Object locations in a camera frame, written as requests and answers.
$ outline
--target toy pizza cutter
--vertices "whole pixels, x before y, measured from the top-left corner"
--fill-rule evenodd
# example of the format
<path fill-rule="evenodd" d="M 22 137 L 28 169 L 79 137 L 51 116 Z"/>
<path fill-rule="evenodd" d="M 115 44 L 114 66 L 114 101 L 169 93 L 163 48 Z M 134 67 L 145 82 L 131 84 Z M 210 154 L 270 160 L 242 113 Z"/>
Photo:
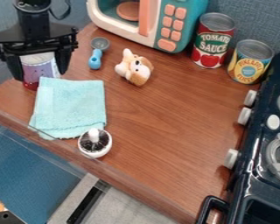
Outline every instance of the toy pizza cutter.
<path fill-rule="evenodd" d="M 97 70 L 101 68 L 102 52 L 109 49 L 110 41 L 107 38 L 94 38 L 91 41 L 91 46 L 94 48 L 94 51 L 89 59 L 88 65 L 91 69 Z"/>

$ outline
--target red can label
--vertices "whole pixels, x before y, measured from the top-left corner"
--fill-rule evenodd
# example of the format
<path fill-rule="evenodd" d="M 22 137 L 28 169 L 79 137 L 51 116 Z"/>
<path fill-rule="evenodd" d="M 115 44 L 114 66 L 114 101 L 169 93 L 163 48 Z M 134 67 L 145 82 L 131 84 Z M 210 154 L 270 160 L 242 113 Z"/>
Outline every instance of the red can label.
<path fill-rule="evenodd" d="M 192 51 L 192 60 L 201 67 L 220 67 L 225 60 L 233 31 L 210 31 L 202 24 Z"/>

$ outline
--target gray floor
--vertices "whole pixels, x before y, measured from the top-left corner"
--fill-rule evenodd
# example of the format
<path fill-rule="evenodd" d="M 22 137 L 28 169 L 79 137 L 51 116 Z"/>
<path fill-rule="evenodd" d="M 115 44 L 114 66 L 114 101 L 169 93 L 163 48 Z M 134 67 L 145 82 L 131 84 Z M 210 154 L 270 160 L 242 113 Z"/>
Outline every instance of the gray floor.
<path fill-rule="evenodd" d="M 52 215 L 48 224 L 67 223 L 75 208 L 89 190 L 96 186 L 105 193 L 94 204 L 81 224 L 174 224 L 175 221 L 158 213 L 140 201 L 116 190 L 114 187 L 97 185 L 98 178 L 88 174 L 73 189 L 67 199 Z"/>

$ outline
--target stuffed dog head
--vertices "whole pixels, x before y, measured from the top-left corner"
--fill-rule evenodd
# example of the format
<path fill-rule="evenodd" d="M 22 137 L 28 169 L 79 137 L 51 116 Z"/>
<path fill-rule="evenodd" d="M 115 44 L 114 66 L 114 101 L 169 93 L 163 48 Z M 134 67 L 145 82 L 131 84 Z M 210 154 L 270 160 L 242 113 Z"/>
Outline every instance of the stuffed dog head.
<path fill-rule="evenodd" d="M 154 67 L 145 57 L 133 54 L 131 50 L 123 50 L 122 62 L 115 67 L 115 71 L 136 86 L 142 86 L 151 77 Z"/>

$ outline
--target white knob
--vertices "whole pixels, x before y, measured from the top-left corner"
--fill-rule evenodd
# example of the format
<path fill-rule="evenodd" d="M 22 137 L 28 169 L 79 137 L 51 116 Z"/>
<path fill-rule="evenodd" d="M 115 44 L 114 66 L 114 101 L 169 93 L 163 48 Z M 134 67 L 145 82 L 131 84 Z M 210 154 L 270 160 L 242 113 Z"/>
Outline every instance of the white knob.
<path fill-rule="evenodd" d="M 232 170 L 235 166 L 236 159 L 238 158 L 239 151 L 230 149 L 224 160 L 224 166 Z"/>
<path fill-rule="evenodd" d="M 243 108 L 239 115 L 238 123 L 241 125 L 246 125 L 246 123 L 248 122 L 248 120 L 251 116 L 251 112 L 252 112 L 252 110 L 250 108 Z"/>
<path fill-rule="evenodd" d="M 100 141 L 100 131 L 98 129 L 90 129 L 89 132 L 89 140 L 96 144 Z"/>
<path fill-rule="evenodd" d="M 256 100 L 256 95 L 257 92 L 255 90 L 249 90 L 246 95 L 244 105 L 247 107 L 251 107 Z"/>
<path fill-rule="evenodd" d="M 267 127 L 271 130 L 277 130 L 280 126 L 280 118 L 277 115 L 271 115 L 267 119 Z"/>

